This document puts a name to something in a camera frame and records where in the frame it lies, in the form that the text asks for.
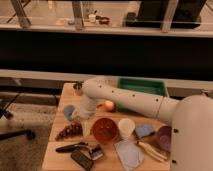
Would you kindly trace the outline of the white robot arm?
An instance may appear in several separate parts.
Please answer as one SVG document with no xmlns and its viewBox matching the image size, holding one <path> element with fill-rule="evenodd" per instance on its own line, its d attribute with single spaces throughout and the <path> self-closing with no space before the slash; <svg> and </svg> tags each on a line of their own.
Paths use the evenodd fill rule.
<svg viewBox="0 0 213 171">
<path fill-rule="evenodd" d="M 88 119 L 99 99 L 106 99 L 172 127 L 170 171 L 213 171 L 213 99 L 192 95 L 175 100 L 112 87 L 105 77 L 88 79 L 82 86 L 78 109 Z"/>
</svg>

